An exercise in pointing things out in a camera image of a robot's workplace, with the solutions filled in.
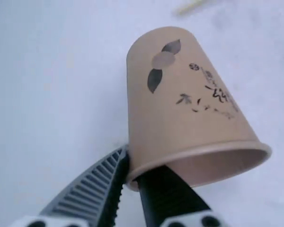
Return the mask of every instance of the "paper cup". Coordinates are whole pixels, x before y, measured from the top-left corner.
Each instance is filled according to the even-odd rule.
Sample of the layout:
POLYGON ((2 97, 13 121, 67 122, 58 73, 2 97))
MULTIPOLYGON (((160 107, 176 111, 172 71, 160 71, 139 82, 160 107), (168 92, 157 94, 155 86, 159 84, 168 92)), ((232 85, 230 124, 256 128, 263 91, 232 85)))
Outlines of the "paper cup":
POLYGON ((191 186, 247 171, 271 154, 195 37, 178 27, 141 36, 127 55, 130 173, 167 165, 191 186))

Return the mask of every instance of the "beige paper cup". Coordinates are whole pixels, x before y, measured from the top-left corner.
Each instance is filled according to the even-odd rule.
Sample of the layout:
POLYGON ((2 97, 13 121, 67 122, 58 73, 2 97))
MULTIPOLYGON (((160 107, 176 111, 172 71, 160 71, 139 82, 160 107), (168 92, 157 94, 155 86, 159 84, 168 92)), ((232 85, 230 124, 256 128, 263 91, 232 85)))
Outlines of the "beige paper cup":
POLYGON ((127 55, 130 173, 169 166, 191 186, 269 158, 195 37, 178 27, 141 36, 127 55))

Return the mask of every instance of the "white surface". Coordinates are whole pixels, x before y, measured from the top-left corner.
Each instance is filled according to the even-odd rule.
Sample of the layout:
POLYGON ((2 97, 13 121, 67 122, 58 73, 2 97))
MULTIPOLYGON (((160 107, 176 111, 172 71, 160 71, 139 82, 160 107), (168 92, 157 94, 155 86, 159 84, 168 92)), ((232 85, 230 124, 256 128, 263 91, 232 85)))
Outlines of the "white surface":
MULTIPOLYGON (((233 227, 284 226, 284 0, 0 1, 0 224, 36 215, 127 142, 125 58, 160 26, 193 32, 259 138, 262 166, 197 192, 233 227)), ((145 226, 123 191, 117 226, 145 226)))

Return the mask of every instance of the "cup opening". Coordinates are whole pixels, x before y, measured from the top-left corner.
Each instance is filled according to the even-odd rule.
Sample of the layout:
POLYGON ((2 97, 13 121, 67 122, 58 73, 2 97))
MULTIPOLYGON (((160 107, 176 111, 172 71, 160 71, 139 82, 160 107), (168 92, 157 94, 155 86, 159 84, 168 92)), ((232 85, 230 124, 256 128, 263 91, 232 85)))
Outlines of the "cup opening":
POLYGON ((236 149, 186 157, 167 166, 191 186, 203 185, 248 171, 268 158, 259 149, 236 149))
POLYGON ((252 141, 221 143, 184 151, 160 163, 139 168, 128 177, 128 186, 138 191, 137 176, 161 165, 167 165, 191 187, 220 181, 248 171, 267 160, 271 149, 266 144, 252 141))

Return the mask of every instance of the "small yellow object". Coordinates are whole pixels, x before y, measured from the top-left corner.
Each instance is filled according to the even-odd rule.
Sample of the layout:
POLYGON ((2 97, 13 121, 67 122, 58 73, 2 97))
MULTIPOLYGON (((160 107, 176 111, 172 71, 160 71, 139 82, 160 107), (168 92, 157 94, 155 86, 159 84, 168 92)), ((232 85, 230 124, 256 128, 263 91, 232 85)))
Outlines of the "small yellow object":
POLYGON ((187 13, 187 12, 189 12, 189 11, 195 9, 196 7, 202 5, 202 4, 205 3, 206 1, 208 1, 208 0, 195 0, 195 1, 193 1, 192 3, 190 3, 190 4, 188 4, 188 5, 184 6, 184 7, 179 8, 179 9, 176 11, 176 14, 177 14, 177 15, 183 15, 183 14, 185 14, 185 13, 187 13))

